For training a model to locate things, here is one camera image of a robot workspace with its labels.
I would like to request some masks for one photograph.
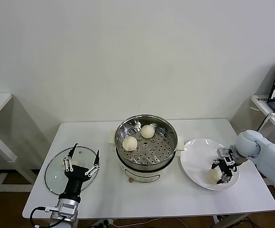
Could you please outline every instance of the white table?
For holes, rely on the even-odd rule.
[[[12,98],[11,94],[3,93],[0,94],[0,111],[7,104],[7,102]],[[14,167],[23,177],[25,177],[30,183],[34,183],[36,180],[36,175],[21,163],[19,158],[8,148],[7,145],[0,139],[0,155],[9,162],[10,165]],[[3,184],[7,173],[2,173],[0,175],[0,191],[4,192],[30,192],[32,185],[6,185]]]
[[[267,104],[268,95],[254,95],[251,97],[252,102],[259,108],[259,110],[267,115],[273,110]],[[275,116],[269,119],[271,123],[275,126]]]
[[[174,120],[170,123],[177,134],[183,136],[184,142],[209,138],[229,146],[237,136],[226,119]],[[101,167],[94,182],[81,192],[78,219],[239,214],[224,221],[224,225],[230,225],[247,213],[275,210],[275,200],[251,161],[240,167],[237,184],[226,191],[207,190],[192,182],[180,168],[179,157],[172,161],[158,181],[130,183],[120,168],[116,153],[107,143],[110,132],[119,124],[62,123],[24,207],[23,217],[29,218],[37,206],[56,206],[58,196],[47,189],[45,170],[54,156],[75,143],[95,151],[99,149]],[[50,213],[36,211],[34,218],[47,219]]]

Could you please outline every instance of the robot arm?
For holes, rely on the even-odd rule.
[[[76,146],[77,146],[77,143],[70,150],[68,156],[63,159],[66,167],[65,175],[68,178],[68,181],[64,192],[61,193],[58,197],[57,206],[37,207],[33,209],[29,218],[32,226],[36,228],[45,228],[34,224],[33,213],[36,210],[52,212],[51,218],[59,220],[58,222],[52,225],[46,226],[47,228],[60,227],[59,224],[62,225],[62,222],[64,220],[75,222],[78,214],[78,210],[77,210],[78,204],[80,203],[80,200],[81,200],[80,199],[81,187],[85,181],[88,181],[89,179],[91,179],[92,175],[100,169],[99,168],[99,151],[97,151],[96,158],[95,158],[93,167],[91,169],[88,169],[86,167],[81,167],[78,165],[72,165],[71,160],[72,160]]]
[[[219,183],[229,182],[235,167],[248,159],[275,184],[275,144],[253,130],[240,133],[236,143],[230,148],[218,149],[218,159],[212,166],[217,163],[222,171]]]

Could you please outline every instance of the white plate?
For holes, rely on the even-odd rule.
[[[185,144],[185,149],[181,152],[180,162],[186,174],[195,183],[209,190],[228,189],[236,184],[240,176],[237,168],[229,183],[211,184],[207,180],[207,172],[211,169],[213,159],[218,158],[217,149],[220,147],[224,146],[211,139],[193,139]]]

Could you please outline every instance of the glass lid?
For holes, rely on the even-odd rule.
[[[63,158],[67,157],[72,148],[73,147],[70,147],[60,152],[47,166],[44,176],[45,183],[47,188],[56,195],[60,195],[65,190],[67,177],[64,174],[66,167]],[[72,157],[72,165],[78,165],[90,169],[93,167],[95,157],[96,153],[91,149],[84,146],[77,146]],[[92,175],[90,180],[84,182],[81,190],[86,189],[93,182],[96,175],[97,172]]]

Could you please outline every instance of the floor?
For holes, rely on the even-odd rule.
[[[28,182],[18,173],[10,173],[5,180],[6,184],[27,184]],[[275,190],[269,187],[275,198]],[[29,221],[21,215],[29,193],[0,193],[0,228],[31,228]],[[275,211],[265,213],[255,213],[249,218],[260,228],[275,228]],[[148,221],[149,219],[120,219],[115,221],[115,225],[123,226],[134,223]],[[213,225],[212,217],[189,217],[181,218],[189,228],[210,228]],[[94,220],[79,221],[79,228],[87,228]],[[44,221],[39,221],[40,225],[47,225]],[[163,218],[147,224],[130,226],[130,228],[185,228],[180,221],[175,218]],[[243,222],[235,228],[251,228],[248,222]]]

